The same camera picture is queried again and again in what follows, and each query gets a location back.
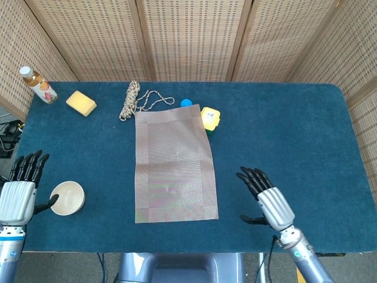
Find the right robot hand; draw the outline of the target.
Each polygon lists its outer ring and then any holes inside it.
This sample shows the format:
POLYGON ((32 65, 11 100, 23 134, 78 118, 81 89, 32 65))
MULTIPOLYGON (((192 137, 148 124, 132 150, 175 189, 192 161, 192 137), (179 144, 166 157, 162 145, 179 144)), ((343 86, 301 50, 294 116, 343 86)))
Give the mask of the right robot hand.
POLYGON ((241 166, 243 173, 236 173, 247 186, 259 204, 263 217, 250 218, 240 215, 240 219, 251 225, 269 225, 275 231, 282 231, 293 225, 295 214, 278 187, 258 168, 241 166))

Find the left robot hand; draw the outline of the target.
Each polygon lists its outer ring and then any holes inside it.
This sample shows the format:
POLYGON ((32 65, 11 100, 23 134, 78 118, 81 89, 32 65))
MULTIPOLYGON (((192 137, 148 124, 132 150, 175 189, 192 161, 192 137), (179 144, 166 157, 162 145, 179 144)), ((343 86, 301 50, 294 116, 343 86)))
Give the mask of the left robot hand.
POLYGON ((39 182, 49 154, 42 150, 17 158, 8 180, 1 188, 1 225, 24 226, 34 215, 52 207, 59 198, 54 193, 49 201, 35 204, 39 182))

